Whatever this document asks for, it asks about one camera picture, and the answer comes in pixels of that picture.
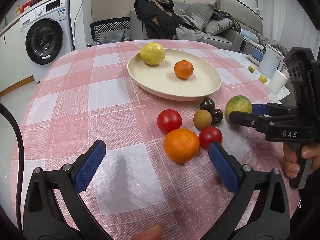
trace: orange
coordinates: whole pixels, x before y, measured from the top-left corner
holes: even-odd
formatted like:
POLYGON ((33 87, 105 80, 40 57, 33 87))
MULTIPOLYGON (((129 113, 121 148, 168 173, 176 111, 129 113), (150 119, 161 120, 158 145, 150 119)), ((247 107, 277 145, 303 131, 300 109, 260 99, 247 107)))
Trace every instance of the orange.
POLYGON ((174 65, 177 77, 187 79, 193 74, 193 65, 187 60, 181 60, 174 65))
POLYGON ((188 129, 176 129, 164 138, 163 150, 176 163, 185 163, 197 155, 200 148, 198 136, 188 129))

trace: black jacket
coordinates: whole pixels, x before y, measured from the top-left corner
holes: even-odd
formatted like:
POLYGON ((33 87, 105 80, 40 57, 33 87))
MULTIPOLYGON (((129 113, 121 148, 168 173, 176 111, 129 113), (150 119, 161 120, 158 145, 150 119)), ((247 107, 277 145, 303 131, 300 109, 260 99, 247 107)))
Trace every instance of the black jacket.
POLYGON ((139 20, 145 23, 149 39, 172 39, 179 18, 173 12, 172 0, 136 0, 134 9, 139 20))

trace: white cabinet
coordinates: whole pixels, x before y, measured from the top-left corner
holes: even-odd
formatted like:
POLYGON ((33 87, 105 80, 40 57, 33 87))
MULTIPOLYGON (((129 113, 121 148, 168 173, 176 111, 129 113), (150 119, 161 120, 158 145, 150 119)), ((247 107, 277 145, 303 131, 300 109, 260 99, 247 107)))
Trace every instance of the white cabinet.
POLYGON ((17 22, 0 37, 0 92, 32 76, 26 45, 17 22))
POLYGON ((18 82, 13 71, 5 34, 0 37, 0 92, 18 82))

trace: blue gripper pad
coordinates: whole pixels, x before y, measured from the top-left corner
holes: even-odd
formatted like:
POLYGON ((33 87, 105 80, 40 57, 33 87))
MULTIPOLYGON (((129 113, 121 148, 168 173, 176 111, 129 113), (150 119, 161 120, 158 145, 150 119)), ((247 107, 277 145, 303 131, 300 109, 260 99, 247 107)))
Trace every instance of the blue gripper pad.
POLYGON ((74 175, 74 186, 78 194, 87 189, 105 155, 106 144, 104 141, 96 140, 85 154, 76 159, 73 164, 77 170, 74 175))
POLYGON ((268 112, 269 112, 269 109, 265 105, 252 104, 253 114, 266 114, 268 112))
POLYGON ((242 180, 240 163, 229 155, 218 142, 209 145, 209 158, 229 192, 238 193, 242 180))

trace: metal screw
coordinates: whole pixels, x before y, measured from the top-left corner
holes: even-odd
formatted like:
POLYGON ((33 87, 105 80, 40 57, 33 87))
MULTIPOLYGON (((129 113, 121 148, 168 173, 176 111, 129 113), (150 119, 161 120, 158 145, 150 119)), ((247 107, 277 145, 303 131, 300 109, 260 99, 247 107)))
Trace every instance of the metal screw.
POLYGON ((41 171, 41 168, 40 168, 40 167, 36 167, 36 168, 33 170, 33 172, 34 172, 35 174, 39 173, 40 171, 41 171))
POLYGON ((62 166, 62 169, 63 169, 64 171, 68 171, 68 170, 70 170, 70 168, 71 168, 71 165, 70 165, 70 164, 65 164, 65 165, 62 166))
POLYGON ((279 171, 279 169, 277 169, 277 168, 274 168, 274 169, 273 169, 273 172, 274 172, 275 174, 280 174, 280 171, 279 171))
POLYGON ((248 165, 248 164, 243 165, 242 168, 243 168, 245 171, 251 171, 251 167, 250 167, 250 165, 248 165))

